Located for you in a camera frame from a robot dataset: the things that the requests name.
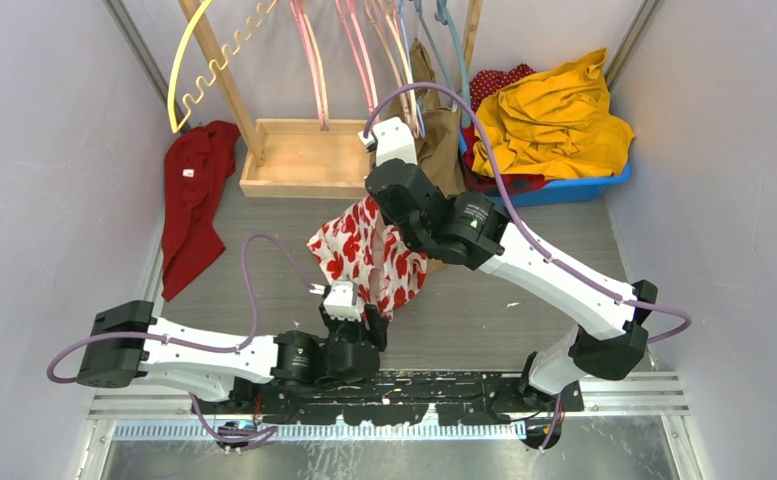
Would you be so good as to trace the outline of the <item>white red floral garment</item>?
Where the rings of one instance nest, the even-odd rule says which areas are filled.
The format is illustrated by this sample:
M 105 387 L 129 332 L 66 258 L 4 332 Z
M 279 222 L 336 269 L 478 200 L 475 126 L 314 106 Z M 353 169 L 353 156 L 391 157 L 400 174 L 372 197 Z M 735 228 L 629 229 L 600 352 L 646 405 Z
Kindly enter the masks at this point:
M 327 280 L 356 283 L 358 297 L 387 318 L 425 284 L 428 258 L 410 250 L 397 227 L 384 223 L 369 196 L 324 223 L 306 246 Z

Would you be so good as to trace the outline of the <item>tan brown skirt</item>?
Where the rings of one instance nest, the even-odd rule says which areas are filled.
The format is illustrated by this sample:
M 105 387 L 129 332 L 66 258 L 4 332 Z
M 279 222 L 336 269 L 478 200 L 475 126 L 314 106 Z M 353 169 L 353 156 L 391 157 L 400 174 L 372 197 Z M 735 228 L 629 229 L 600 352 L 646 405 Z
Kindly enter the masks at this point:
M 410 54 L 410 66 L 414 80 L 435 81 L 429 54 L 425 47 L 415 40 Z M 468 191 L 459 165 L 459 134 L 461 112 L 442 105 L 439 93 L 434 90 L 418 91 L 422 99 L 422 116 L 425 136 L 415 140 L 418 161 L 428 178 L 445 196 L 458 195 Z M 383 112 L 386 117 L 402 117 L 400 100 L 394 99 Z M 427 274 L 444 268 L 444 263 L 427 260 Z

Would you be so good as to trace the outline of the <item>teal blue wire hanger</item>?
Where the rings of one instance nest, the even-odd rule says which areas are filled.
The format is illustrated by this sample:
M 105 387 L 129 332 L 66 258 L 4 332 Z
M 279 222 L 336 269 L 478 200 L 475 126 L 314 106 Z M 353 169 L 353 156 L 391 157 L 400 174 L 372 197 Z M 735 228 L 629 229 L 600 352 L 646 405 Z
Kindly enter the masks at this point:
M 414 10 L 420 22 L 430 52 L 434 55 L 445 86 L 461 96 L 471 106 L 470 80 L 462 39 L 448 8 L 447 1 L 414 1 Z M 450 45 L 440 43 L 429 29 L 430 23 L 443 25 L 450 34 Z

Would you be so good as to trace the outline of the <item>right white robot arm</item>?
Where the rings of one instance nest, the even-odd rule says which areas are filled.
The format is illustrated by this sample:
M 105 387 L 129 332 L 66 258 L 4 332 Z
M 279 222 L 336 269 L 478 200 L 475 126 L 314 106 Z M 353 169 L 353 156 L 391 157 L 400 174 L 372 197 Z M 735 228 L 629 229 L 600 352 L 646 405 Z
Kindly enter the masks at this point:
M 562 340 L 531 355 L 518 386 L 529 409 L 546 409 L 586 375 L 621 380 L 641 362 L 648 332 L 644 312 L 632 304 L 634 286 L 525 236 L 525 223 L 483 194 L 446 197 L 417 165 L 389 160 L 371 171 L 365 188 L 408 249 L 506 280 L 574 321 Z

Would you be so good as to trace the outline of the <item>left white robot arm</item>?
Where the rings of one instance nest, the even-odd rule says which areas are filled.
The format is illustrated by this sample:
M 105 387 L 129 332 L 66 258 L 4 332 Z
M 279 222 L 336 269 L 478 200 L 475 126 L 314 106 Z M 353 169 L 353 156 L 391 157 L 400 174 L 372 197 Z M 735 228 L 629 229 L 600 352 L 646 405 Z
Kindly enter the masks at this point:
M 291 330 L 259 335 L 249 344 L 155 317 L 152 307 L 135 300 L 98 313 L 76 383 L 166 386 L 241 413 L 260 385 L 308 392 L 371 380 L 387 347 L 389 322 L 370 304 L 360 320 L 334 318 L 319 306 L 328 329 L 324 338 Z

